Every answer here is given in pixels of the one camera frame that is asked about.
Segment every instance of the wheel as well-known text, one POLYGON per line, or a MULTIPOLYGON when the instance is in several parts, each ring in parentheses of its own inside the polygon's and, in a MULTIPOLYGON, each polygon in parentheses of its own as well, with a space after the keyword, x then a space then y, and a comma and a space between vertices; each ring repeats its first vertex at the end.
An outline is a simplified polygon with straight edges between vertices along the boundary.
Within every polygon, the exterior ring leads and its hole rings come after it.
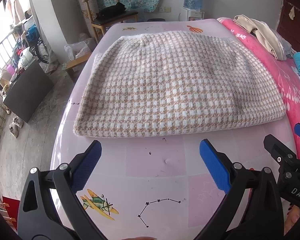
POLYGON ((49 63, 48 59, 49 59, 49 53, 47 50, 46 45, 43 43, 41 37, 39 37, 38 39, 38 43, 35 46, 35 53, 38 57, 38 59, 43 62, 43 63, 49 63))

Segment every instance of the plastic bag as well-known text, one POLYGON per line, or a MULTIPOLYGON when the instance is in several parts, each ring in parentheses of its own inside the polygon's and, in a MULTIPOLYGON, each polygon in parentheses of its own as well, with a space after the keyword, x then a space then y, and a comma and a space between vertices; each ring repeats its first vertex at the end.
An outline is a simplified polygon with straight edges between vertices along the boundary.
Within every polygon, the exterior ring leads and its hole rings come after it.
POLYGON ((19 62, 18 62, 18 68, 22 68, 22 67, 27 68, 28 67, 30 61, 33 58, 33 55, 29 51, 29 49, 30 49, 30 47, 27 47, 22 51, 22 56, 20 57, 19 62))
POLYGON ((68 53, 69 59, 74 60, 75 58, 89 54, 96 46, 97 45, 93 38, 89 38, 87 34, 81 33, 79 36, 79 42, 67 44, 65 46, 65 51, 68 53))

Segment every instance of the floral bedsheet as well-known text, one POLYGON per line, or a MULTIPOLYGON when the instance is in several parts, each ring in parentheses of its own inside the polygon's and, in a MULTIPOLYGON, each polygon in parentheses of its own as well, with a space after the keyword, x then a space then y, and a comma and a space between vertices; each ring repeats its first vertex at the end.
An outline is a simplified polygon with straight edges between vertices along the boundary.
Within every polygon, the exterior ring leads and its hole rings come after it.
MULTIPOLYGON (((288 58, 286 61, 276 60, 258 42, 257 38, 235 24, 232 19, 220 18, 218 20, 250 49, 271 73, 287 106, 287 116, 293 131, 295 124, 300 123, 300 76, 293 59, 288 58)), ((300 159, 300 137, 294 132, 293 136, 297 156, 300 159)))

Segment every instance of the airplane sticker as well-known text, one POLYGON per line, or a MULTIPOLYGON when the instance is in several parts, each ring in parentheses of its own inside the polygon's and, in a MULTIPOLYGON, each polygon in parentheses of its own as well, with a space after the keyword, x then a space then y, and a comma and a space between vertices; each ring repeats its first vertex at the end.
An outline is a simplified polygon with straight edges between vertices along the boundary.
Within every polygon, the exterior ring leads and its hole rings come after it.
POLYGON ((103 195, 101 195, 101 198, 97 196, 92 190, 88 189, 88 193, 91 198, 88 198, 86 195, 80 196, 80 198, 83 201, 83 208, 86 210, 88 207, 91 207, 95 211, 97 211, 100 215, 113 220, 114 218, 111 217, 110 213, 119 214, 119 212, 114 209, 112 206, 113 204, 110 204, 108 202, 108 199, 105 199, 103 195))

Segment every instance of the white bag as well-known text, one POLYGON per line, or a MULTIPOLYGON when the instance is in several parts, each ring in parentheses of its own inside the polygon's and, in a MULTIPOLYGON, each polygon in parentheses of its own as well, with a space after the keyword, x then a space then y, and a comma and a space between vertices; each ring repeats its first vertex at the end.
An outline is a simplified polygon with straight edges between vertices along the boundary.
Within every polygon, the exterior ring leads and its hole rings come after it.
POLYGON ((87 34, 81 33, 79 42, 67 44, 65 46, 65 51, 68 53, 69 59, 74 60, 75 58, 89 54, 96 46, 97 45, 93 38, 89 38, 87 34))

